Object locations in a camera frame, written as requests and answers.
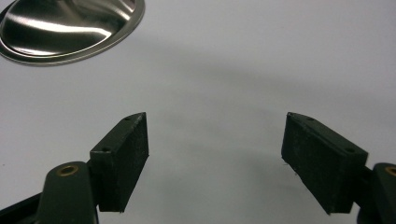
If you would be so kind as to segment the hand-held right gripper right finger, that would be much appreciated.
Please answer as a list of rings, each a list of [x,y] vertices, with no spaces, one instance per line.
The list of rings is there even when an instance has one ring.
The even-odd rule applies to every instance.
[[[287,114],[281,157],[326,213],[374,211],[368,153],[316,119]]]

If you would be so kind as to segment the stainless steel plate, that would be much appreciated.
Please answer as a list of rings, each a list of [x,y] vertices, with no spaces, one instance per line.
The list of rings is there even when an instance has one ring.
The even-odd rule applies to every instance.
[[[52,66],[106,51],[142,21],[145,0],[14,0],[0,12],[0,55]]]

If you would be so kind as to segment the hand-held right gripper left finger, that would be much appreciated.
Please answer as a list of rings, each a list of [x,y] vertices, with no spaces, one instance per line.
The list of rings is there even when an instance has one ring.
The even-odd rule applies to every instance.
[[[123,118],[90,151],[101,212],[122,213],[149,157],[147,114]]]

